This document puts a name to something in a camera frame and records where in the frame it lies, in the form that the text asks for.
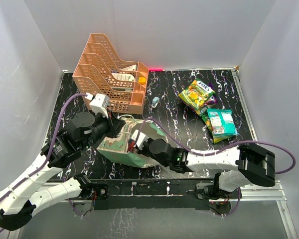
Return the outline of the green patterned paper bag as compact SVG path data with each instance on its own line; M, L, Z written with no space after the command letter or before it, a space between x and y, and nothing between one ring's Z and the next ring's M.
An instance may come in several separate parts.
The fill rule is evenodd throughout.
M126 166L149 168L159 165L156 160L138 154L137 149L135 148L129 151L129 140L136 129L140 129L142 133L152 139L163 139L167 141L166 135L150 120L147 121L143 127L141 127L141 124L143 123L142 119L123 118L123 120L126 124L118 137L105 137L97 147L97 150L111 162Z

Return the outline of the green yellow gummy packet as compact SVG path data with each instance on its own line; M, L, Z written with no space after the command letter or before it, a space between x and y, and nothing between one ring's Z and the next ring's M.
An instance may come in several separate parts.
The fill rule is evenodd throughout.
M204 114L201 116L201 118L203 119L205 125L207 126L209 132L211 133L212 135L212 138L213 138L213 143L214 144L217 144L225 139L228 139L230 138L231 136L219 136L219 135L214 135L212 132L213 132L213 128L212 128L212 125L211 125L211 121L209 119L209 116L208 114Z

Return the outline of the yellow green Fox's candy bag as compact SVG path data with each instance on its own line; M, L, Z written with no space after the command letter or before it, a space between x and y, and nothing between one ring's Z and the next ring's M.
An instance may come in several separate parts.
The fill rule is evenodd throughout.
M207 100L216 94L213 88L200 79L195 79L187 88L179 93L180 99L198 115Z

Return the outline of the teal white snack bag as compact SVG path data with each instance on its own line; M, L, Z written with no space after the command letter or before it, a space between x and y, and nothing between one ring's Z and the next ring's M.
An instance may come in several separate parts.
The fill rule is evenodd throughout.
M208 117L214 136L235 136L238 134L231 110L208 109Z

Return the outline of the purple Fox's candy bag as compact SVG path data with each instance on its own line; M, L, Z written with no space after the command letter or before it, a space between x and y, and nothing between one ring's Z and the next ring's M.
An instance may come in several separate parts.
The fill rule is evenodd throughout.
M199 115L203 115L207 112L207 109L212 108L213 106L215 106L218 103L218 100L216 99L216 95L213 94L208 100L207 102L204 104L203 108L200 109L200 113Z

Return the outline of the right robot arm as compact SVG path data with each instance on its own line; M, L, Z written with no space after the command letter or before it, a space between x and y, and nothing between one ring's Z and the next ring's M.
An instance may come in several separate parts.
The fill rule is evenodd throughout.
M275 185L275 155L255 143L242 143L219 151L190 151L172 147L163 139L149 138L138 140L136 149L139 154L177 173L218 170L211 185L197 188L202 198L225 198L236 189L251 184Z

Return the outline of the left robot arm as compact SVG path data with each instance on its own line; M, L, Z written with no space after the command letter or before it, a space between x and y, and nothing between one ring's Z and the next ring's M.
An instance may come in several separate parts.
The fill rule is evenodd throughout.
M41 191L52 176L81 157L88 147L98 147L104 138L118 137L126 124L112 112L78 113L41 149L34 162L10 186L0 191L0 228L15 231L34 215L60 201L89 198L96 193L92 182L81 173L67 181Z

